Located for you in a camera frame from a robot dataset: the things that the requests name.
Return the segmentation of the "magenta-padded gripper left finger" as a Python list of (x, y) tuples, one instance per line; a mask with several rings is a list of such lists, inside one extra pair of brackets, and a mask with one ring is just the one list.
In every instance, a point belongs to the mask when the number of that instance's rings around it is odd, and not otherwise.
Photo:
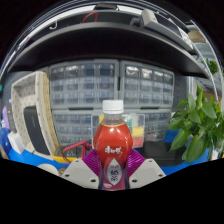
[(101, 177), (101, 163), (96, 150), (91, 150), (82, 159), (74, 159), (62, 177), (76, 185), (98, 189)]

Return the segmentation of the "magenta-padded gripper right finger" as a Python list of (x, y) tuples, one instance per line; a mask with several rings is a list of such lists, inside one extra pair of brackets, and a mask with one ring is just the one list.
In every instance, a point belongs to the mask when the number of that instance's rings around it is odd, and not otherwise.
[(146, 186), (166, 176), (154, 159), (145, 159), (134, 149), (126, 161), (126, 173), (130, 189)]

